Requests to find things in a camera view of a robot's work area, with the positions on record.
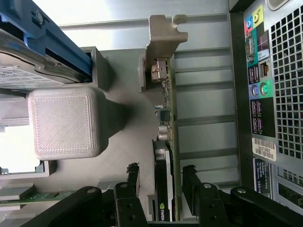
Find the grey printed parts rack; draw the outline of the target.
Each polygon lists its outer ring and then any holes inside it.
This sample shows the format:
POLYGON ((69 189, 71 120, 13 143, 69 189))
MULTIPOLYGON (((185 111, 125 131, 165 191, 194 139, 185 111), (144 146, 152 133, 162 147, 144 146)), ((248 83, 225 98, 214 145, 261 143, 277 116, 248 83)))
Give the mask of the grey printed parts rack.
MULTIPOLYGON (((0 127, 29 125, 34 133, 34 173, 3 174, 0 201, 33 192, 105 192, 126 182, 127 167, 139 165, 139 198, 147 220, 155 203, 154 153, 158 135, 155 106, 159 87, 146 84, 145 50, 82 50, 93 62, 92 81, 16 91, 0 88, 0 127)), ((0 227, 25 226, 59 201, 0 205, 0 227)))

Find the open grey PC case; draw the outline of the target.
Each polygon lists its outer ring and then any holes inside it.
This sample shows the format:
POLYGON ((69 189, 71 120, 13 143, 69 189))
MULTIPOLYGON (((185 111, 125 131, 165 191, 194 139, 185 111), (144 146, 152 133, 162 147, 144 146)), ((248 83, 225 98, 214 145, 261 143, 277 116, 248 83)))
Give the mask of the open grey PC case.
POLYGON ((303 0, 229 0, 243 227, 303 227, 303 0))

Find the green RAM stick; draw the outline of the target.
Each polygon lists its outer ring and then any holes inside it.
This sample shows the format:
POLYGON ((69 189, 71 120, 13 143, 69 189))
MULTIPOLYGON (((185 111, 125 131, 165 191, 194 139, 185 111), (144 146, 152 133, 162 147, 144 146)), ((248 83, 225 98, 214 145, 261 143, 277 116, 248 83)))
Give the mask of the green RAM stick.
POLYGON ((14 201, 0 201, 0 205, 13 205, 13 204, 34 204, 40 202, 49 202, 49 201, 61 201, 66 197, 73 194, 75 191, 59 191, 59 192, 33 192, 21 200, 14 201))

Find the silver hard disk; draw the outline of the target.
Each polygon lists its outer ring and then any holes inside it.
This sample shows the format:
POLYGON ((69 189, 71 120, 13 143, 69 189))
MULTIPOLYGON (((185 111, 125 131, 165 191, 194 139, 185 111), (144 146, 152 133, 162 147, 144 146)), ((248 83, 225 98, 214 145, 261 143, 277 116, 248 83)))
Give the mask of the silver hard disk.
POLYGON ((73 68, 49 55, 39 55, 0 28, 0 88, 31 91, 61 87, 86 79, 73 68))

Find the CPU chip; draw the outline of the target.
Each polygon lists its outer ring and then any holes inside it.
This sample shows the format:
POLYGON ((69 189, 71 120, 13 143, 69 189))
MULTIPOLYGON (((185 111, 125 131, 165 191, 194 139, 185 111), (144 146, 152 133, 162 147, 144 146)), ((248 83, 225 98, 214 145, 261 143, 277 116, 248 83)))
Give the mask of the CPU chip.
POLYGON ((34 173, 40 165, 29 125, 0 127, 0 170, 3 174, 34 173))

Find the blue disk caddy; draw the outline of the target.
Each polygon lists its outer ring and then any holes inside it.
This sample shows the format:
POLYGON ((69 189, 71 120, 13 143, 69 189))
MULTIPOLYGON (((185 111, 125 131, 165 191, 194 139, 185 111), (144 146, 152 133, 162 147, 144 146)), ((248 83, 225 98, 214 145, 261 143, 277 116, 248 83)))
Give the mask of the blue disk caddy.
POLYGON ((92 81, 91 56, 79 48, 33 0, 0 0, 0 54, 62 83, 92 81))

